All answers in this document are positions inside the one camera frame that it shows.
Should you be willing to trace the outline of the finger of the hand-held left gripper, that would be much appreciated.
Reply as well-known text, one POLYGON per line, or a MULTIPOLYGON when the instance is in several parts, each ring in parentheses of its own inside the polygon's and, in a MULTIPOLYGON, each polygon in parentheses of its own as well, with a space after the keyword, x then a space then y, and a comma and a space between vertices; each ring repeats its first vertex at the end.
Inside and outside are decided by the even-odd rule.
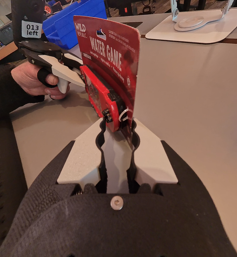
POLYGON ((57 83, 58 87, 67 87, 69 82, 81 87, 85 87, 85 83, 82 81, 79 74, 70 70, 67 66, 59 63, 55 57, 40 55, 40 58, 51 64, 52 73, 59 78, 57 83))
POLYGON ((70 70, 78 73, 78 75, 81 76, 80 67, 83 66, 83 61, 78 57, 70 53, 63 53, 60 63, 64 66, 67 66, 70 70))

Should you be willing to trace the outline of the person's left forearm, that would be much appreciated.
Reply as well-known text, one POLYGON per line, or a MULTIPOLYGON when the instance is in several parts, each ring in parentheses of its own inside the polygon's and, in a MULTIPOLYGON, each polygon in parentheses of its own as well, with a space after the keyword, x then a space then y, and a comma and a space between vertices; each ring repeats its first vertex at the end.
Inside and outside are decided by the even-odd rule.
POLYGON ((44 101, 45 96, 27 94, 12 78, 13 64, 0 65, 0 119, 28 103, 44 101))

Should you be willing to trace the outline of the wooden background desk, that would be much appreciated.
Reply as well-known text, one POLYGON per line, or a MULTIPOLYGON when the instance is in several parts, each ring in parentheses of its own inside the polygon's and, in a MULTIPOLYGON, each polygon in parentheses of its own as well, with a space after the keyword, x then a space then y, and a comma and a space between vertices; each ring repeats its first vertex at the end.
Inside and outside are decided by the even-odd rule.
POLYGON ((0 60, 5 58, 6 56, 10 55, 11 53, 16 51, 17 49, 18 49, 18 47, 15 45, 14 42, 11 42, 6 46, 2 46, 0 48, 0 60))

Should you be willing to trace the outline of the person's left hand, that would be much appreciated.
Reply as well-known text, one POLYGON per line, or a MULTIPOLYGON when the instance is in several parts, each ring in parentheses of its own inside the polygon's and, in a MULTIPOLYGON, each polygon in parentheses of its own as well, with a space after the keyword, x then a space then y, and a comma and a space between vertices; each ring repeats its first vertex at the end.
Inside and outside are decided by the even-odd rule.
POLYGON ((70 90, 70 86, 67 86, 65 94, 59 91, 58 87, 48 88, 42 84, 38 78, 37 73, 41 69, 40 66, 33 65, 29 62, 23 63, 16 68, 12 69, 11 75, 15 82, 29 95, 50 95, 52 99, 63 99, 66 97, 70 90))

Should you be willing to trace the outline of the white monitor stand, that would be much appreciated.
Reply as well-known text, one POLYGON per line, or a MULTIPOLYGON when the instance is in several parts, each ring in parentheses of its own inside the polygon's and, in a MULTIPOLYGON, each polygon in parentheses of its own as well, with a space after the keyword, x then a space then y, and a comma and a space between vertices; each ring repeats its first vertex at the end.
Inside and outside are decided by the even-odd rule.
POLYGON ((222 10, 179 12, 171 1, 172 14, 150 30, 153 40, 209 44, 225 39, 237 27, 237 8, 228 1, 222 10))

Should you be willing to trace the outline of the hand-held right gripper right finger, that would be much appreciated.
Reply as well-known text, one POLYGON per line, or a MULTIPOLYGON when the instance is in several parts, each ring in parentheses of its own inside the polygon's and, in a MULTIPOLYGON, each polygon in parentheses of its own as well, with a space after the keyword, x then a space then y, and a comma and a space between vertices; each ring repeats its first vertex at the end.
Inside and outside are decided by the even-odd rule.
POLYGON ((137 193, 140 185, 177 184, 178 179, 168 159, 162 142, 136 118, 132 121, 132 151, 127 170, 129 193, 137 193))

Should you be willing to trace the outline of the blue plastic bin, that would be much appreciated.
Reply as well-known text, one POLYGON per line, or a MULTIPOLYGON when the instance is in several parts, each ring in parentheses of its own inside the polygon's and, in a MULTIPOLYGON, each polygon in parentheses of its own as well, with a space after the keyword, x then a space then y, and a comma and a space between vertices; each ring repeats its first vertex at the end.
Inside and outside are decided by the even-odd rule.
POLYGON ((82 0, 80 3, 72 3, 43 21, 42 29, 49 42, 67 50, 78 44, 73 23, 74 15, 107 19, 103 0, 82 0))

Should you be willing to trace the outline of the red carded water game toy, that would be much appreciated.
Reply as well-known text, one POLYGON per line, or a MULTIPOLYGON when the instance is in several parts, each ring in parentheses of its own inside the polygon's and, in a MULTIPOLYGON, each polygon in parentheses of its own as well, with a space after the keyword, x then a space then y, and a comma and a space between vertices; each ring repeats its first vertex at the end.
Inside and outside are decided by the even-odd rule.
POLYGON ((121 131, 131 149, 140 34, 131 26, 96 17, 73 17, 86 91, 107 127, 121 131))

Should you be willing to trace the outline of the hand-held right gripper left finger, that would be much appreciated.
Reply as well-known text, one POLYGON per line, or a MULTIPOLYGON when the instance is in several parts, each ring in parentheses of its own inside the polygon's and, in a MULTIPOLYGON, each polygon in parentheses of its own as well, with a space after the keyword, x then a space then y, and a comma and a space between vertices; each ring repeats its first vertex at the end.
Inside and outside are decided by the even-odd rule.
POLYGON ((57 179, 58 184, 75 183, 83 189, 86 184, 95 185, 98 193, 107 192, 104 132, 106 121, 100 118, 75 139, 74 145, 57 179))

